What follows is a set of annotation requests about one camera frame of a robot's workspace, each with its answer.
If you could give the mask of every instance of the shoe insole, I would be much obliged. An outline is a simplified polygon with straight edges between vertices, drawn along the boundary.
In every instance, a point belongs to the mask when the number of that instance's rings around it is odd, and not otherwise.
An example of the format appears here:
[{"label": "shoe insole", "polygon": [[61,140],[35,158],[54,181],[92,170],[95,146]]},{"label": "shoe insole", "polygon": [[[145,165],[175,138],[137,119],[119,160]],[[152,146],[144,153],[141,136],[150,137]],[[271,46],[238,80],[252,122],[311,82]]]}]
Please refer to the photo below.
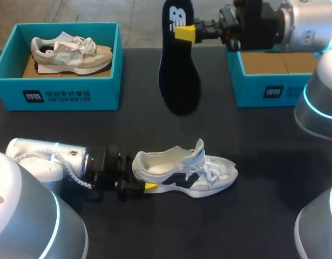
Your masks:
[{"label": "shoe insole", "polygon": [[173,169],[172,163],[163,163],[146,168],[150,174],[164,174]]},{"label": "shoe insole", "polygon": [[168,108],[177,115],[198,106],[201,82],[191,57],[192,43],[175,39],[176,26],[193,25],[191,0],[166,0],[162,10],[163,48],[159,87]]}]

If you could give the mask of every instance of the cardboard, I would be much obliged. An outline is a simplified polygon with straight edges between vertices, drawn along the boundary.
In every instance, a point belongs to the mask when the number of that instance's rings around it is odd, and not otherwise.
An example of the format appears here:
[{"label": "cardboard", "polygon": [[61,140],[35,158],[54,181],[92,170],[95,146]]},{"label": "cardboard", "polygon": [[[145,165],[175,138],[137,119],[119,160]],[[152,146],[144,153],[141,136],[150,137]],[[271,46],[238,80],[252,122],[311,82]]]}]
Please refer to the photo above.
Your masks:
[{"label": "cardboard", "polygon": [[241,59],[246,74],[288,74],[279,53],[242,52]]},{"label": "cardboard", "polygon": [[32,58],[32,55],[30,55],[28,63],[26,64],[24,73],[22,75],[22,78],[59,78],[59,77],[110,77],[111,76],[111,66],[108,66],[107,68],[103,69],[102,71],[90,74],[90,75],[83,75],[79,76],[74,73],[58,73],[58,74],[39,74],[35,70],[34,66],[34,59]]},{"label": "cardboard", "polygon": [[241,52],[246,74],[312,73],[317,59],[312,53]]},{"label": "cardboard", "polygon": [[312,53],[283,53],[288,73],[313,73],[317,67],[318,59]]}]

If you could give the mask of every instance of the cable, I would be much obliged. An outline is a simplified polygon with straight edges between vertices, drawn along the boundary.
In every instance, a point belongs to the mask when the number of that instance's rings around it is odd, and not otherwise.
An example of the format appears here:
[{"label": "cable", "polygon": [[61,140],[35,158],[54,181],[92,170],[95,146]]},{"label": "cable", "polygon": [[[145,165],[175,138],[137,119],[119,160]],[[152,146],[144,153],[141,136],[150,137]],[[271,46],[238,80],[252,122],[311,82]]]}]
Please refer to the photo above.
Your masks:
[{"label": "cable", "polygon": [[40,156],[40,157],[44,157],[38,153],[47,153],[47,154],[51,154],[54,155],[56,159],[58,159],[66,168],[67,172],[69,173],[70,177],[72,178],[73,181],[75,181],[76,183],[84,186],[85,188],[88,189],[92,189],[91,184],[84,182],[82,180],[80,180],[72,171],[70,164],[64,159],[64,157],[62,155],[60,155],[58,152],[51,150],[51,149],[39,149],[33,153],[25,153],[23,155],[18,156],[17,158],[15,158],[14,160],[19,163],[21,160],[26,159],[28,157],[31,156]]}]

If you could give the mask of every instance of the sneaker toe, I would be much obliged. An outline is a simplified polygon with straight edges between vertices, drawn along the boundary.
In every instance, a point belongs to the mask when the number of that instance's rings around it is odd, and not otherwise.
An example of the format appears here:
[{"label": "sneaker toe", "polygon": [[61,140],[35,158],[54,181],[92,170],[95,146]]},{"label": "sneaker toe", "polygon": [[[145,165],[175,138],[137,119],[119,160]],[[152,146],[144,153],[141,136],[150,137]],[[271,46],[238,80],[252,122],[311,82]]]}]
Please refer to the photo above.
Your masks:
[{"label": "sneaker toe", "polygon": [[101,66],[110,62],[113,58],[113,52],[110,47],[97,46],[96,55],[94,57],[86,57],[79,67],[80,69],[89,69],[97,66]]},{"label": "sneaker toe", "polygon": [[220,165],[219,180],[209,185],[210,190],[223,188],[224,186],[231,185],[238,176],[238,170],[235,168],[235,163],[225,158],[218,158],[215,156],[210,157],[210,160]]}]

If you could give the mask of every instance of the black table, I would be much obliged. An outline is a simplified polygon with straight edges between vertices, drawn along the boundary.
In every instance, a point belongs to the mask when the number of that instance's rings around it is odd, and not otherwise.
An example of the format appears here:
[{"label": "black table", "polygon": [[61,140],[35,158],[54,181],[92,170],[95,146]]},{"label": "black table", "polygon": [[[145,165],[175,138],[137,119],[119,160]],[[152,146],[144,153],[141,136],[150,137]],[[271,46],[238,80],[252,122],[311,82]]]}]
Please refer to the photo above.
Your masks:
[{"label": "black table", "polygon": [[223,47],[193,50],[201,102],[190,116],[173,115],[158,88],[160,54],[125,50],[118,111],[7,112],[0,100],[0,152],[16,137],[133,152],[194,148],[202,138],[207,154],[237,163],[235,184],[203,199],[123,203],[107,192],[102,203],[84,202],[88,258],[299,258],[295,219],[332,185],[332,142],[301,131],[290,107],[236,108]]}]

